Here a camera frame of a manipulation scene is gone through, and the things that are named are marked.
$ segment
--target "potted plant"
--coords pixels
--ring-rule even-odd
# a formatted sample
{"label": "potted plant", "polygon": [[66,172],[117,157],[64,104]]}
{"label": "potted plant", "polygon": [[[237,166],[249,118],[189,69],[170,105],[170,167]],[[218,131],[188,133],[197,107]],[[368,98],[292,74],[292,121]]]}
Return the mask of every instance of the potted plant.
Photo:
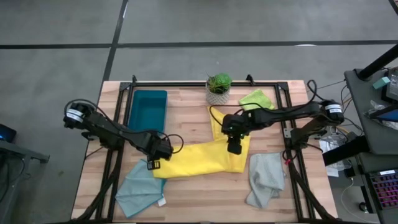
{"label": "potted plant", "polygon": [[232,79],[227,73],[209,77],[206,82],[206,100],[211,105],[223,105],[228,102]]}

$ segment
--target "keyboard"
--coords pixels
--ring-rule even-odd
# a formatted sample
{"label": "keyboard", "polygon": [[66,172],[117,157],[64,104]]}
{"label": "keyboard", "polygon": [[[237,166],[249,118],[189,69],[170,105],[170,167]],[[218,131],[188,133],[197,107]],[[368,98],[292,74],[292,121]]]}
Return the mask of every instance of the keyboard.
{"label": "keyboard", "polygon": [[398,170],[370,173],[369,178],[380,209],[398,208]]}

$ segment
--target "teal plastic bin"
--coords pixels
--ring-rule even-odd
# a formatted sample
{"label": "teal plastic bin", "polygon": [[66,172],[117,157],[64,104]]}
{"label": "teal plastic bin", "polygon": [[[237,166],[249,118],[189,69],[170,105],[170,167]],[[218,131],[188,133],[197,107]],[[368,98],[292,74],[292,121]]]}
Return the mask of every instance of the teal plastic bin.
{"label": "teal plastic bin", "polygon": [[164,132],[167,91],[136,90],[132,99],[129,128],[133,131],[154,129]]}

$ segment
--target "succulent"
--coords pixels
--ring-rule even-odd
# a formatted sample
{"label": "succulent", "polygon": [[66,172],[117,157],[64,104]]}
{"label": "succulent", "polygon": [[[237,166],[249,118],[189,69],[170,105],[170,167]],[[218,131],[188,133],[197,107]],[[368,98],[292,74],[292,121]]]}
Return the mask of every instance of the succulent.
{"label": "succulent", "polygon": [[232,83],[227,73],[220,73],[207,80],[208,88],[212,93],[223,94],[229,90]]}

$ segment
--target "white pot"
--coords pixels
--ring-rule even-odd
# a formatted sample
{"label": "white pot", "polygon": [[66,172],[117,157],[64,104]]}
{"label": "white pot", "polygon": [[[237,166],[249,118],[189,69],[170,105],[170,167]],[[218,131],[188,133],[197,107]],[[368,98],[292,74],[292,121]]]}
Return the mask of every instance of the white pot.
{"label": "white pot", "polygon": [[226,91],[223,94],[216,94],[212,93],[209,88],[207,87],[207,82],[206,82],[206,100],[209,104],[211,105],[223,105],[226,104],[229,100],[229,90]]}

